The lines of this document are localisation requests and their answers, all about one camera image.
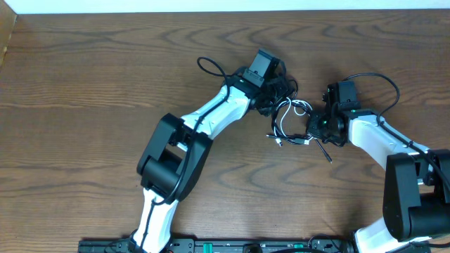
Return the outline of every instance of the wooden table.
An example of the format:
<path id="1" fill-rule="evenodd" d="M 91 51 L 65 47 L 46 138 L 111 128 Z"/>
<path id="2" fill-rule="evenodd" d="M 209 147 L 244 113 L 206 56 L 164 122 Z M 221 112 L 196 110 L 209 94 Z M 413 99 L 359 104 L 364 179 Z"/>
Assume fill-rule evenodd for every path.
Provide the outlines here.
<path id="1" fill-rule="evenodd" d="M 326 85 L 381 72 L 401 89 L 386 114 L 406 136 L 448 148 L 450 11 L 21 15 L 0 74 L 0 251 L 74 252 L 116 238 L 143 206 L 136 163 L 161 116 L 219 90 L 198 56 L 227 72 L 259 47 L 286 62 L 315 108 Z M 357 82 L 365 107 L 394 99 Z M 286 129 L 304 132 L 305 119 Z M 216 140 L 172 230 L 199 238 L 345 235 L 382 216 L 384 171 L 352 145 L 279 148 L 251 112 Z"/>

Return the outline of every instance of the white wall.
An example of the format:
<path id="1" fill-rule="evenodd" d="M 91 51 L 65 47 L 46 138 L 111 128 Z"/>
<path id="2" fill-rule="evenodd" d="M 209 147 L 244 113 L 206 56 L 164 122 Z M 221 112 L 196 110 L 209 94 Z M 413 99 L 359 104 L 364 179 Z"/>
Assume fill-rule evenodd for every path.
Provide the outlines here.
<path id="1" fill-rule="evenodd" d="M 17 14 L 450 8 L 450 0 L 6 0 Z"/>

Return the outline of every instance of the black cable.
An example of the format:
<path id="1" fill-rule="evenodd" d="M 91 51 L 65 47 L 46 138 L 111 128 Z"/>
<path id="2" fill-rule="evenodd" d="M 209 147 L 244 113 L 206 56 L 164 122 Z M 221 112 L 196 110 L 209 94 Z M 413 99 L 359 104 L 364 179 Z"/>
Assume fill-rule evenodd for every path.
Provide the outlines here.
<path id="1" fill-rule="evenodd" d="M 221 72 L 221 75 L 218 75 L 216 73 L 210 72 L 209 70 L 206 70 L 200 63 L 201 60 L 207 60 L 210 63 L 212 63 L 214 66 L 217 67 L 217 69 Z M 200 67 L 201 70 L 205 71 L 208 74 L 212 74 L 216 77 L 223 77 L 225 79 L 225 85 L 226 85 L 226 95 L 222 98 L 222 100 L 220 102 L 218 102 L 216 105 L 214 105 L 213 107 L 211 107 L 208 111 L 206 111 L 205 113 L 203 113 L 201 116 L 199 116 L 197 122 L 195 123 L 194 129 L 192 130 L 192 136 L 191 136 L 191 141 L 189 142 L 188 145 L 188 150 L 186 151 L 186 158 L 184 159 L 184 164 L 183 164 L 183 168 L 181 169 L 181 173 L 180 176 L 178 178 L 178 180 L 175 183 L 174 189 L 171 191 L 171 193 L 161 202 L 153 202 L 154 205 L 163 205 L 165 203 L 167 203 L 168 200 L 170 200 L 171 198 L 173 198 L 176 194 L 176 191 L 178 190 L 181 181 L 183 180 L 184 174 L 186 173 L 187 167 L 188 167 L 188 162 L 189 162 L 189 158 L 191 157 L 191 151 L 192 151 L 192 146 L 194 144 L 194 140 L 195 140 L 195 136 L 197 135 L 197 129 L 200 126 L 201 122 L 204 120 L 204 118 L 210 114 L 213 110 L 216 110 L 216 108 L 218 108 L 222 103 L 224 103 L 225 101 L 228 100 L 229 96 L 230 96 L 230 84 L 229 84 L 229 79 L 228 79 L 228 75 L 225 74 L 225 71 L 220 67 L 219 64 L 217 64 L 215 61 L 213 61 L 212 59 L 208 58 L 208 57 L 204 57 L 201 56 L 199 58 L 197 58 L 197 64 Z"/>
<path id="2" fill-rule="evenodd" d="M 148 225 L 150 225 L 150 217 L 152 216 L 153 210 L 155 208 L 154 204 L 155 203 L 152 200 L 151 206 L 150 206 L 150 211 L 148 212 L 148 216 L 147 216 L 146 229 L 143 232 L 141 246 L 139 246 L 139 253 L 143 252 L 143 242 L 145 242 L 147 234 L 148 234 Z"/>
<path id="3" fill-rule="evenodd" d="M 326 152 L 325 148 L 323 148 L 322 144 L 317 140 L 317 138 L 314 139 L 316 141 L 317 146 L 321 149 L 323 155 L 325 155 L 325 158 L 330 162 L 333 163 L 333 159 L 331 159 L 331 156 Z"/>
<path id="4" fill-rule="evenodd" d="M 450 247 L 450 242 L 443 244 L 434 244 L 429 242 L 410 242 L 409 244 L 414 245 L 416 247 L 433 247 L 437 249 L 445 249 Z"/>
<path id="5" fill-rule="evenodd" d="M 214 73 L 214 72 L 211 72 L 211 71 L 205 69 L 205 68 L 202 66 L 202 64 L 200 63 L 201 60 L 209 61 L 209 62 L 212 63 L 214 66 L 216 66 L 217 68 L 219 68 L 220 74 L 217 74 L 217 73 Z M 208 58 L 208 57 L 205 57 L 205 56 L 201 56 L 201 57 L 197 58 L 197 65 L 198 65 L 198 67 L 199 67 L 201 70 L 205 71 L 205 72 L 208 73 L 208 74 L 212 74 L 212 75 L 215 76 L 215 77 L 232 77 L 232 76 L 234 75 L 234 74 L 225 74 L 225 72 L 222 70 L 221 67 L 219 67 L 219 65 L 218 65 L 216 62 L 214 62 L 211 58 Z"/>
<path id="6" fill-rule="evenodd" d="M 290 102 L 291 106 L 294 106 L 296 108 L 301 108 L 302 110 L 304 110 L 304 112 L 308 115 L 311 114 L 311 110 L 309 109 L 309 107 L 307 105 L 304 105 L 303 103 L 293 103 L 292 101 Z M 293 145 L 303 145 L 304 143 L 298 143 L 297 141 L 295 141 L 295 139 L 302 139 L 302 140 L 309 140 L 311 138 L 310 135 L 305 134 L 293 134 L 293 135 L 285 135 L 283 134 L 283 132 L 281 131 L 281 128 L 279 127 L 279 125 L 276 123 L 276 119 L 278 117 L 278 113 L 280 111 L 281 108 L 285 107 L 289 105 L 289 100 L 283 100 L 281 101 L 277 108 L 275 109 L 274 113 L 272 113 L 272 123 L 271 123 L 271 128 L 274 130 L 275 133 L 275 137 L 282 139 L 290 144 Z"/>
<path id="7" fill-rule="evenodd" d="M 297 83 L 297 80 L 295 80 L 295 79 L 289 79 L 288 82 L 294 82 L 294 84 L 295 84 L 295 93 L 294 93 L 294 96 L 292 96 L 292 97 L 290 98 L 291 100 L 294 100 L 294 99 L 297 97 L 297 94 L 298 94 L 298 83 Z"/>
<path id="8" fill-rule="evenodd" d="M 385 122 L 384 121 L 380 121 L 381 116 L 385 112 L 387 112 L 389 109 L 393 108 L 399 102 L 399 99 L 400 99 L 400 89 L 399 89 L 399 87 L 389 77 L 386 77 L 385 75 L 378 74 L 378 73 L 354 74 L 352 76 L 349 76 L 349 77 L 345 78 L 344 81 L 347 81 L 347 80 L 355 78 L 355 77 L 361 77 L 361 76 L 381 77 L 381 78 L 385 79 L 386 81 L 388 81 L 394 87 L 395 92 L 397 93 L 397 95 L 395 97 L 395 101 L 393 102 L 393 104 L 388 106 L 382 112 L 378 113 L 378 115 L 377 115 L 377 124 L 381 128 L 383 128 L 387 133 L 389 133 L 390 135 L 395 137 L 397 140 L 401 141 L 406 147 L 409 147 L 412 150 L 414 150 L 417 153 L 419 153 L 419 155 L 421 157 L 423 157 L 425 159 L 425 161 L 427 161 L 428 164 L 430 164 L 432 166 L 433 171 L 436 172 L 436 174 L 441 179 L 442 183 L 447 188 L 447 190 L 450 190 L 450 181 L 449 181 L 449 179 L 442 173 L 441 169 L 435 164 L 435 162 L 431 158 L 428 157 L 427 154 L 425 154 L 425 152 L 423 150 L 421 150 L 419 147 L 415 146 L 413 141 L 407 141 L 404 138 L 402 138 L 401 136 L 399 136 L 398 134 L 394 133 L 391 129 L 387 128 L 385 126 Z M 440 245 L 439 244 L 431 244 L 431 243 L 428 243 L 428 242 L 411 242 L 411 244 L 414 244 L 414 245 L 419 245 L 420 244 L 420 246 L 434 247 L 434 248 L 447 248 L 447 247 L 450 247 L 450 242 L 444 243 L 444 244 L 440 244 Z"/>
<path id="9" fill-rule="evenodd" d="M 333 239 L 331 239 L 331 237 L 326 234 L 318 234 L 318 235 L 314 235 L 313 237 L 311 237 L 308 241 L 309 248 L 312 248 L 311 242 L 312 242 L 312 240 L 314 240 L 314 238 L 317 238 L 317 237 L 325 237 L 325 238 L 329 239 L 331 241 L 331 244 L 333 244 L 333 246 L 337 249 L 337 252 L 340 252 L 340 249 L 339 249 L 338 245 L 336 245 L 335 241 L 333 241 Z"/>

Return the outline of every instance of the green connector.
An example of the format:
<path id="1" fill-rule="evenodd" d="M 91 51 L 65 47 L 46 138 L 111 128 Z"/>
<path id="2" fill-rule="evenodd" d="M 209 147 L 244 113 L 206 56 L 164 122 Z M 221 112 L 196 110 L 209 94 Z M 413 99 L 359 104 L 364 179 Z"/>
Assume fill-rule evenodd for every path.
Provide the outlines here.
<path id="1" fill-rule="evenodd" d="M 203 253 L 212 253 L 212 243 L 203 243 Z"/>
<path id="2" fill-rule="evenodd" d="M 296 245 L 294 245 L 295 249 L 303 248 L 303 247 L 304 247 L 303 244 L 296 244 Z"/>

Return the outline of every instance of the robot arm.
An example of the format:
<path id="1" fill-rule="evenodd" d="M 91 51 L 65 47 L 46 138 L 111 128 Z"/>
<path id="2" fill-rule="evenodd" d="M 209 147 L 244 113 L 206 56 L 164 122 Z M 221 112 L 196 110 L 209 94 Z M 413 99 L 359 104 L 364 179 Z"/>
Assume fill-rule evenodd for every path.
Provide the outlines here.
<path id="1" fill-rule="evenodd" d="M 307 132 L 321 138 L 323 143 L 341 147 L 353 143 L 386 170 L 383 218 L 355 233 L 355 248 L 360 253 L 391 252 L 410 247 L 410 242 L 449 234 L 450 192 L 438 171 L 422 155 L 431 157 L 449 178 L 450 151 L 413 144 L 383 117 L 377 120 L 378 113 L 361 109 L 354 82 L 329 85 L 323 100 L 325 112 L 311 114 Z M 420 194 L 418 184 L 434 186 L 435 191 Z"/>
<path id="2" fill-rule="evenodd" d="M 253 64 L 228 77 L 220 92 L 200 109 L 180 119 L 168 114 L 160 120 L 138 163 L 145 204 L 139 228 L 132 235 L 133 250 L 160 252 L 169 242 L 176 206 L 197 183 L 212 142 L 223 129 L 249 110 L 270 115 L 274 106 L 294 91 L 284 70 L 276 73 L 279 62 L 259 50 Z M 185 158 L 170 152 L 166 145 L 185 151 Z"/>

